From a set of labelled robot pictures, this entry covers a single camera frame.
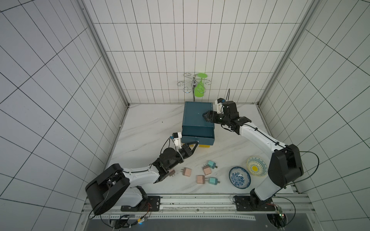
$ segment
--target wire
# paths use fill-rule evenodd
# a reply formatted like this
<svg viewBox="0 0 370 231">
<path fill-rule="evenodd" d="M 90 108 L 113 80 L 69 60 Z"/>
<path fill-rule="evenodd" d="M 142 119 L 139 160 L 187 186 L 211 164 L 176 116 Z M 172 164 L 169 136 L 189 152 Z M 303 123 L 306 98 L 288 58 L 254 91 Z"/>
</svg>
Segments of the wire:
<svg viewBox="0 0 370 231">
<path fill-rule="evenodd" d="M 272 142 L 274 142 L 274 143 L 275 143 L 275 145 L 279 145 L 280 147 L 285 148 L 285 147 L 281 146 L 280 144 L 278 144 L 277 142 L 275 142 L 275 141 L 273 141 L 272 139 L 270 139 L 270 137 L 268 137 L 267 135 L 263 134 L 260 130 L 258 130 L 258 128 L 257 128 L 257 127 L 256 127 L 256 128 L 254 128 L 254 127 L 250 126 L 249 124 L 245 124 L 245 123 L 244 123 L 244 125 L 247 125 L 247 126 L 249 126 L 249 127 L 253 128 L 254 130 L 258 131 L 259 133 L 261 133 L 262 135 L 264 135 L 267 139 L 269 139 L 269 140 L 271 140 Z"/>
<path fill-rule="evenodd" d="M 150 204 L 150 203 L 148 203 L 149 204 L 149 206 L 150 206 L 150 213 L 149 213 L 149 216 L 148 216 L 148 218 L 150 218 L 150 215 L 152 215 L 152 210 L 153 210 L 153 207 L 152 207 L 152 205 Z"/>
<path fill-rule="evenodd" d="M 313 171 L 313 173 L 312 173 L 311 175 L 309 175 L 307 178 L 304 178 L 303 180 L 299 180 L 299 181 L 296 181 L 296 182 L 294 182 L 294 181 L 293 181 L 293 183 L 298 183 L 298 182 L 301 182 L 301 181 L 307 180 L 307 179 L 308 179 L 308 178 L 310 178 L 312 175 L 314 175 L 314 174 L 315 174 L 315 172 L 317 171 L 317 169 L 319 168 L 319 164 L 320 164 L 320 159 L 319 159 L 319 157 L 318 157 L 315 153 L 313 153 L 313 152 L 309 152 L 309 153 L 312 153 L 312 154 L 314 154 L 314 155 L 317 157 L 317 166 L 316 166 L 315 171 Z"/>
<path fill-rule="evenodd" d="M 230 132 L 233 132 L 233 131 L 231 131 L 230 129 L 224 128 L 222 125 L 221 125 L 221 127 L 222 127 L 223 129 L 225 129 L 225 130 L 228 130 L 228 131 L 230 131 Z"/>
<path fill-rule="evenodd" d="M 282 147 L 282 148 L 284 148 L 283 146 L 281 146 L 280 144 L 278 144 L 277 142 L 275 142 L 275 141 L 273 141 L 272 139 L 270 139 L 268 136 L 266 136 L 265 134 L 263 134 L 261 131 L 259 131 L 258 130 L 258 128 L 254 128 L 254 127 L 252 127 L 252 126 L 250 126 L 250 125 L 248 125 L 248 124 L 244 124 L 244 125 L 247 125 L 247 126 L 249 126 L 249 127 L 251 127 L 251 128 L 253 128 L 254 130 L 256 130 L 256 131 L 258 131 L 259 133 L 261 133 L 262 135 L 264 135 L 266 138 L 268 138 L 269 140 L 271 140 L 272 142 L 274 142 L 276 145 L 279 145 L 280 147 Z M 299 181 L 296 181 L 296 182 L 294 182 L 294 181 L 292 181 L 293 183 L 298 183 L 298 182 L 301 182 L 301 181 L 304 181 L 304 180 L 307 180 L 308 178 L 310 178 L 311 176 L 313 176 L 314 174 L 315 174 L 315 172 L 317 171 L 317 169 L 319 168 L 319 164 L 320 164 L 320 158 L 318 157 L 318 155 L 316 155 L 315 153 L 313 153 L 313 152 L 310 152 L 310 151 L 298 151 L 298 152 L 309 152 L 309 153 L 312 153 L 312 154 L 314 154 L 316 157 L 317 157 L 317 166 L 316 166 L 316 169 L 315 169 L 315 171 L 313 171 L 313 173 L 311 174 L 311 175 L 309 175 L 307 178 L 304 178 L 303 180 L 299 180 Z"/>
<path fill-rule="evenodd" d="M 159 154 L 162 154 L 162 150 L 163 150 L 163 147 L 166 145 L 167 141 L 170 139 L 170 137 L 166 140 L 166 142 L 163 144 L 162 148 L 161 148 L 161 152 Z"/>
<path fill-rule="evenodd" d="M 229 101 L 229 97 L 230 97 L 230 88 L 228 90 L 228 93 L 226 94 L 226 101 Z"/>
<path fill-rule="evenodd" d="M 110 177 L 109 177 L 109 178 L 107 178 L 107 180 L 112 179 L 112 177 L 113 177 L 116 173 L 117 173 L 117 171 L 115 171 L 112 175 L 110 175 Z M 103 203 L 102 203 L 101 205 L 103 205 L 103 204 L 105 203 L 105 201 L 107 200 L 107 198 L 108 198 L 109 191 L 111 190 L 111 187 L 110 187 L 110 185 L 109 185 L 109 184 L 108 184 L 108 187 L 109 187 L 109 189 L 108 189 L 108 193 L 107 193 L 107 195 L 106 195 L 106 197 L 105 197 L 105 199 L 104 199 L 104 201 L 103 201 Z M 94 208 L 92 209 L 92 211 L 89 213 L 89 216 L 88 216 L 88 217 L 90 217 L 91 213 L 94 211 L 94 209 L 96 209 L 96 207 L 97 207 L 99 204 L 100 204 L 100 203 L 98 203 L 97 205 L 95 205 L 95 206 L 94 206 Z"/>
<path fill-rule="evenodd" d="M 296 216 L 296 207 L 295 207 L 294 203 L 291 200 L 289 200 L 288 198 L 285 198 L 285 197 L 274 197 L 274 198 L 284 198 L 284 199 L 287 199 L 288 201 L 290 201 L 292 203 L 292 205 L 294 207 L 294 215 L 293 215 L 293 217 L 291 218 L 291 220 L 286 225 L 284 225 L 284 227 L 282 227 L 282 228 L 285 228 L 287 225 L 289 225 L 293 221 L 294 217 Z"/>
</svg>

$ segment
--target chrome spiral hook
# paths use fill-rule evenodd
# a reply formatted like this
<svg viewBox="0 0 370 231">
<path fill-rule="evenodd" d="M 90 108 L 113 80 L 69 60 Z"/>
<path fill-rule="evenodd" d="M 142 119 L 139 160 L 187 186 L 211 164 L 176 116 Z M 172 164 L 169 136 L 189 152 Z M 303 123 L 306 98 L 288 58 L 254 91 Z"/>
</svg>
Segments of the chrome spiral hook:
<svg viewBox="0 0 370 231">
<path fill-rule="evenodd" d="M 190 92 L 192 92 L 192 89 L 189 89 L 189 87 L 187 87 L 187 86 L 185 86 L 185 84 L 187 84 L 187 83 L 190 83 L 191 82 L 191 86 L 192 86 L 192 88 L 195 88 L 198 84 L 200 84 L 200 85 L 202 85 L 203 87 L 204 87 L 204 85 L 203 84 L 205 84 L 205 85 L 211 85 L 211 81 L 210 80 L 208 80 L 208 79 L 204 79 L 204 78 L 196 78 L 196 74 L 194 74 L 194 75 L 192 75 L 192 74 L 190 74 L 190 73 L 184 73 L 184 77 L 186 77 L 186 78 L 189 78 L 190 80 L 189 81 L 187 81 L 187 82 L 185 82 L 185 81 L 179 81 L 178 83 L 177 83 L 177 86 L 184 86 L 184 88 L 182 89 L 182 91 L 183 92 L 185 92 L 185 93 L 190 93 Z M 199 93 L 204 93 L 204 92 L 206 92 L 206 89 L 204 88 L 204 90 L 202 89 L 202 88 L 197 88 L 197 91 L 199 92 Z"/>
</svg>

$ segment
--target teal box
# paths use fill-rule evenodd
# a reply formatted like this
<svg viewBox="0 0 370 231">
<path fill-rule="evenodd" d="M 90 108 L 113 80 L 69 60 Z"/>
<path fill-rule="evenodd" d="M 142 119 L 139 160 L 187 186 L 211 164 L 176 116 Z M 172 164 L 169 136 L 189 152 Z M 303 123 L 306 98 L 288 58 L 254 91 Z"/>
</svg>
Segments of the teal box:
<svg viewBox="0 0 370 231">
<path fill-rule="evenodd" d="M 182 119 L 182 143 L 198 141 L 200 145 L 213 145 L 215 124 L 207 122 L 203 113 L 213 110 L 212 103 L 185 102 Z"/>
</svg>

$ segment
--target metal bracket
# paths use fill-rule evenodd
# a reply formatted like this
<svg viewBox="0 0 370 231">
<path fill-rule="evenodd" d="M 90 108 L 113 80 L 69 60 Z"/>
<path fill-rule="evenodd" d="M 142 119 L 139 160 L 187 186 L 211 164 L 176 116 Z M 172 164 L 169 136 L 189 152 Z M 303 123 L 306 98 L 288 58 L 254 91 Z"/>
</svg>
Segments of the metal bracket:
<svg viewBox="0 0 370 231">
<path fill-rule="evenodd" d="M 142 200 L 137 206 L 122 206 L 122 212 L 143 212 L 148 211 L 149 204 L 152 206 L 152 212 L 158 212 L 159 206 L 161 205 L 161 197 L 160 196 L 148 196 L 147 200 Z"/>
<path fill-rule="evenodd" d="M 235 202 L 236 205 L 236 210 L 240 212 L 250 212 L 250 211 L 275 211 L 275 206 L 273 205 L 268 205 L 272 203 L 272 199 L 268 199 L 266 203 L 263 206 L 259 206 L 257 209 L 253 209 L 249 205 L 249 198 L 250 196 L 234 196 L 233 201 Z"/>
</svg>

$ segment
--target black motor joint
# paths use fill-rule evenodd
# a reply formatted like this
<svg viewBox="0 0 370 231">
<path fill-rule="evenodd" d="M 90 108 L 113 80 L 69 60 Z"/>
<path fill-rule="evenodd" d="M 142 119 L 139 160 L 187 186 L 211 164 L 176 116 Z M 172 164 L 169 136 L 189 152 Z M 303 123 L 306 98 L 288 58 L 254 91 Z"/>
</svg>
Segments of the black motor joint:
<svg viewBox="0 0 370 231">
<path fill-rule="evenodd" d="M 155 183 L 163 181 L 170 175 L 169 171 L 173 167 L 182 163 L 186 158 L 191 157 L 197 146 L 198 141 L 183 144 L 178 152 L 171 147 L 166 148 L 163 153 L 159 155 L 158 159 L 153 162 L 153 166 L 155 166 L 159 171 L 159 178 Z"/>
<path fill-rule="evenodd" d="M 236 132 L 238 135 L 239 128 L 247 122 L 252 122 L 245 116 L 240 117 L 239 112 L 236 108 L 236 103 L 233 101 L 226 101 L 219 98 L 217 102 L 222 103 L 222 113 L 218 114 L 215 111 L 207 111 L 203 114 L 203 118 L 207 122 L 217 123 L 221 125 L 228 126 L 232 131 Z"/>
</svg>

